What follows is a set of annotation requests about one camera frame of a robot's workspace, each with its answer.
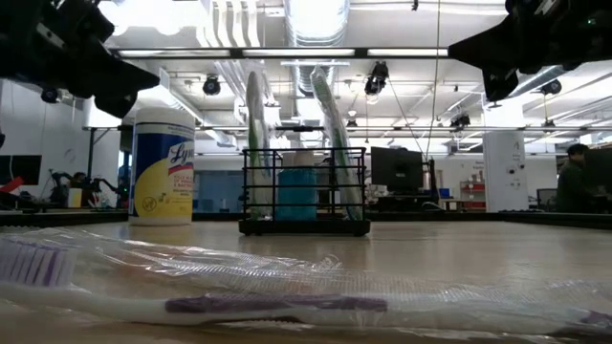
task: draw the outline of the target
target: disinfecting wipes canister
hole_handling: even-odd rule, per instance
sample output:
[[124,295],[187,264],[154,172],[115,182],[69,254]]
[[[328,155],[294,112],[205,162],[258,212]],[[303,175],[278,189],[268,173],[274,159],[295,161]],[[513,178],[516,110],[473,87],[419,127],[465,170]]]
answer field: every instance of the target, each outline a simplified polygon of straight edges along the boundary
[[194,135],[194,119],[183,111],[145,108],[136,114],[130,223],[191,223]]

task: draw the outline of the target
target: white pillar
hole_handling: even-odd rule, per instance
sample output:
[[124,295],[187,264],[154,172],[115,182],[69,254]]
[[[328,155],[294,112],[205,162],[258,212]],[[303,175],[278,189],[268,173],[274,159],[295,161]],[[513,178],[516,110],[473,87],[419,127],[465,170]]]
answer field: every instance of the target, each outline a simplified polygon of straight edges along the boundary
[[[521,104],[506,103],[483,114],[491,127],[520,127],[525,121]],[[487,211],[529,209],[525,138],[519,131],[491,131],[483,137]]]

